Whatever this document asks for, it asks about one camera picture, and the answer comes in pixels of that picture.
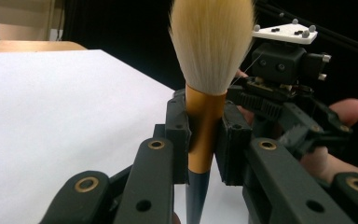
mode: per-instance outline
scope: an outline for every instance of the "finger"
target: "finger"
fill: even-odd
[[[248,77],[244,72],[242,72],[240,69],[237,70],[237,73],[235,74],[236,77]]]
[[[247,109],[244,109],[242,106],[238,105],[237,106],[238,110],[240,110],[240,112],[242,113],[243,117],[246,119],[246,122],[249,125],[252,125],[255,114]]]
[[[330,105],[330,109],[338,114],[345,125],[352,126],[358,121],[358,100],[345,99]]]

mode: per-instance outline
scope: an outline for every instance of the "black brush handle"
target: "black brush handle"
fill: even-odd
[[[186,185],[186,219],[187,224],[199,224],[203,205],[208,191],[210,172],[196,174],[188,171]]]

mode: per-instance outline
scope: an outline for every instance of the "human hand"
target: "human hand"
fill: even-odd
[[[236,76],[247,77],[241,70]],[[358,121],[358,100],[345,99],[329,106],[338,114],[342,123],[351,127]],[[249,124],[253,123],[254,114],[241,106],[238,109]],[[358,172],[358,168],[346,162],[340,161],[328,153],[327,147],[316,147],[312,153],[304,155],[300,163],[312,175],[321,178],[329,183],[333,181],[334,175],[341,172]]]

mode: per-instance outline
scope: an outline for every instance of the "wooden surface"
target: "wooden surface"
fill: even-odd
[[[0,52],[84,50],[83,46],[69,41],[11,41],[0,40]]]

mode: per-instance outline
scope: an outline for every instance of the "white paper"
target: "white paper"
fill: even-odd
[[[38,223],[73,175],[133,163],[173,91],[101,50],[0,53],[0,223]],[[184,186],[175,211],[186,223]],[[213,165],[202,223],[247,221]]]

